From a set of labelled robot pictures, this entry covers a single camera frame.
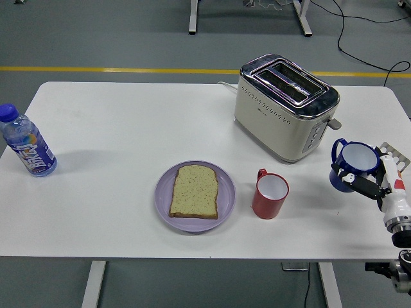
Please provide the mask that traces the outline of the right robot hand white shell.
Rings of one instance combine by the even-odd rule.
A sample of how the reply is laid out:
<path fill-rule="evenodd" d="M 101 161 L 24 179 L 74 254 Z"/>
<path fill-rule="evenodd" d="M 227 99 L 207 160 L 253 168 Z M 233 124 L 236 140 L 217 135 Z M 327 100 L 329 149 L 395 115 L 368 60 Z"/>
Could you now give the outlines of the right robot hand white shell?
<path fill-rule="evenodd" d="M 407 202 L 405 185 L 394 158 L 386 153 L 380 156 L 380 164 L 373 182 L 360 175 L 354 175 L 338 164 L 331 168 L 337 178 L 351 190 L 377 201 L 384 213 L 383 222 L 389 232 L 396 225 L 406 229 L 410 225 L 410 205 Z"/>

